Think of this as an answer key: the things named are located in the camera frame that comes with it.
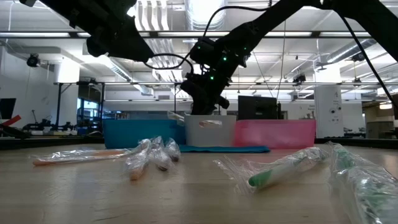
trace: white pillar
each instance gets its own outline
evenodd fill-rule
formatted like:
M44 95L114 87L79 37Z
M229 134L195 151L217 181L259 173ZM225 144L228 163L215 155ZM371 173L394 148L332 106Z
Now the white pillar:
M324 68L326 70L315 71L316 82L341 82L338 65L327 65ZM315 87L315 111L318 138L344 136L340 86Z
M57 82L75 83L79 81L80 66L76 62L65 58L61 64L55 65L54 73ZM68 87L67 84L64 84L62 89L66 90L61 94L59 125L64 125L68 121L75 125L77 122L76 116L79 86L71 85ZM53 111L53 120L55 120L56 115L57 108Z

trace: gray bin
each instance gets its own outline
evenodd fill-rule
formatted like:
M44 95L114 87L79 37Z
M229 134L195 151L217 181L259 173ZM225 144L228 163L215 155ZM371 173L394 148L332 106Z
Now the gray bin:
M185 117L188 146L233 146L236 116L190 115Z

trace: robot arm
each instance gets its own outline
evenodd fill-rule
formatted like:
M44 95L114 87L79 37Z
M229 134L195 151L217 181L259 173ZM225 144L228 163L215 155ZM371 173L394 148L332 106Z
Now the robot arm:
M32 7L36 0L20 0ZM135 17L127 11L137 0L41 0L42 3L69 20L70 26L82 28L91 35L88 52L95 57L110 57L147 62L154 53L139 35Z
M257 19L241 24L228 35L212 41L199 39L190 57L210 66L204 75L188 74L181 89L193 98L192 114L211 114L215 104L228 107L220 97L238 65L246 67L250 52L261 39L304 6L332 9L358 21L398 61L398 18L379 0L280 0Z

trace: plastic storage bin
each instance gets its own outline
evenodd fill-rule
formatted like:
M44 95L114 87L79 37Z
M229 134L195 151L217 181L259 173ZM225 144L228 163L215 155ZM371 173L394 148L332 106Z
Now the plastic storage bin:
M234 146L303 149L314 145L316 129L317 122L313 119L237 121Z
M103 124L107 149L137 147L138 141L156 136L185 144L185 128L175 120L104 120Z
M233 146L235 122L236 116L186 116L187 145L196 147Z

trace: table surface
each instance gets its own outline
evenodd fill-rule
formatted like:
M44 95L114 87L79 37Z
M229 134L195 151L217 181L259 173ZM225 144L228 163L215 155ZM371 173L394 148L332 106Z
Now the table surface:
M347 148L398 176L398 151ZM213 162L224 154L185 153L174 171L151 164L135 182L125 159L34 167L28 158L74 149L104 146L0 151L1 223L350 223L328 184L328 164L245 196ZM272 162L291 153L228 155Z

